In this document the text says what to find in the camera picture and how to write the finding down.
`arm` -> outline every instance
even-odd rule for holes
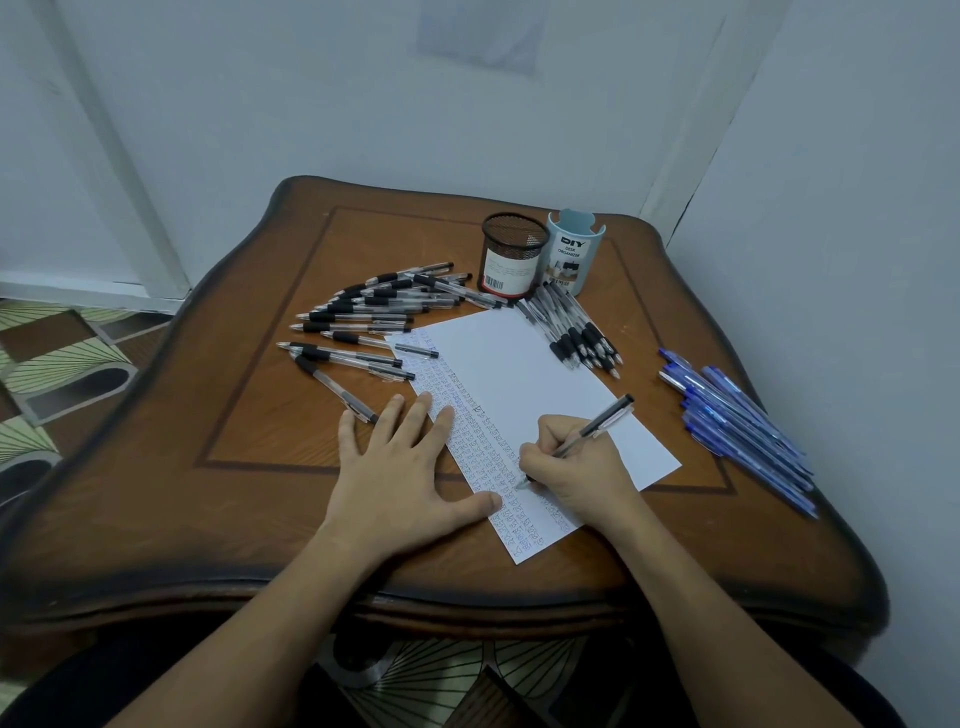
[[[616,549],[657,614],[700,724],[857,726],[816,680],[761,630],[658,521],[610,435],[550,457],[585,420],[540,418],[520,467]]]
[[[396,427],[403,397],[391,400],[363,455],[353,415],[344,413],[340,478],[317,534],[259,595],[136,698],[110,728],[274,724],[330,625],[380,563],[500,507],[493,493],[452,503],[438,495],[434,467],[450,434],[453,410],[443,410],[416,444],[429,404],[428,394],[420,396]]]

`right hand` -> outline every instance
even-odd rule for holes
[[[520,447],[520,469],[549,488],[586,525],[605,533],[624,516],[647,507],[610,434],[586,439],[562,460],[550,456],[587,422],[579,417],[543,415],[537,420],[537,443]]]

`diy label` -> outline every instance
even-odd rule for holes
[[[526,260],[504,257],[488,248],[487,261],[480,274],[483,287],[498,296],[522,296],[533,282],[537,260],[536,257]]]
[[[551,242],[543,274],[562,286],[572,286],[581,273],[581,264],[590,252],[593,240],[581,240],[570,234],[558,234]]]

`left hand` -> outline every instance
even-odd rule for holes
[[[453,502],[437,493],[434,468],[453,427],[453,408],[442,409],[417,443],[431,401],[428,392],[421,394],[396,426],[403,409],[403,396],[396,395],[380,415],[362,455],[353,414],[347,410],[340,418],[340,478],[321,530],[353,553],[364,554],[371,567],[481,521],[502,505],[492,492]]]

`black mesh pen holder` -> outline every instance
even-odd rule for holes
[[[533,286],[550,232],[540,221],[516,212],[495,212],[481,228],[484,240],[477,288],[507,299],[522,298]]]

